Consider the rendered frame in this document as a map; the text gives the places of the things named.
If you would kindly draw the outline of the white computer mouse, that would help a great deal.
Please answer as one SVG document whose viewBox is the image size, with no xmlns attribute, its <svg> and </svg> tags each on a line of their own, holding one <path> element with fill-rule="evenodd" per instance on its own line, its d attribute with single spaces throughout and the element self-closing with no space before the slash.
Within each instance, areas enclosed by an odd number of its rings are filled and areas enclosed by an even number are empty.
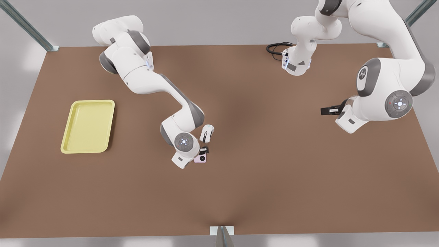
<svg viewBox="0 0 439 247">
<path fill-rule="evenodd" d="M 213 132 L 214 132 L 213 125 L 204 125 L 199 140 L 203 143 L 209 143 Z"/>
</svg>

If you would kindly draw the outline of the yellow rectangular tray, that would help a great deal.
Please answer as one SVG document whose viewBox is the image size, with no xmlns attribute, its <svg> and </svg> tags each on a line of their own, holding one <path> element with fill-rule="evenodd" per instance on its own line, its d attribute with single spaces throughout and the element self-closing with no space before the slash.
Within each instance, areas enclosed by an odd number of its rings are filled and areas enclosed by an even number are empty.
<svg viewBox="0 0 439 247">
<path fill-rule="evenodd" d="M 109 144 L 114 109 L 113 100 L 82 100 L 72 103 L 60 147 L 61 152 L 104 152 Z"/>
</svg>

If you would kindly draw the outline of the silver frame post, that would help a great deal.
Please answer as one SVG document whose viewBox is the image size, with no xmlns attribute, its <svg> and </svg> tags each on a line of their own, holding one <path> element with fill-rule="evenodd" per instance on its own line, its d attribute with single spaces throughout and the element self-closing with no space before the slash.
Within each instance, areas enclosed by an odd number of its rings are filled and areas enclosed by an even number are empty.
<svg viewBox="0 0 439 247">
<path fill-rule="evenodd" d="M 439 37 L 439 0 L 389 0 L 420 41 Z"/>
<path fill-rule="evenodd" d="M 52 45 L 8 0 L 0 0 L 0 8 L 47 52 L 59 50 L 58 46 Z"/>
<path fill-rule="evenodd" d="M 235 247 L 231 238 L 234 234 L 234 226 L 210 226 L 210 236 L 215 236 L 215 247 Z"/>
</svg>

